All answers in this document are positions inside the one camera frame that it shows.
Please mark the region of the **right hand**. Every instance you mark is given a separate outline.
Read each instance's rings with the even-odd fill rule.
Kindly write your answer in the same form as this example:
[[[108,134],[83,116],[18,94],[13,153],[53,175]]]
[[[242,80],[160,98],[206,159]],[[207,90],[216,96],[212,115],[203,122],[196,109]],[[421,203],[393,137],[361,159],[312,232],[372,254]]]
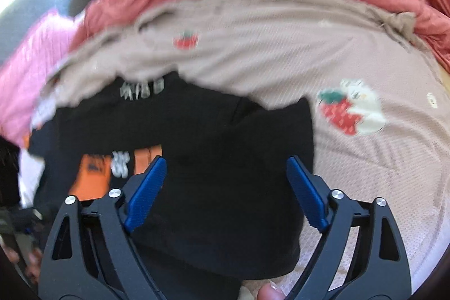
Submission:
[[[284,300],[285,294],[282,289],[272,281],[263,285],[257,294],[257,300]]]

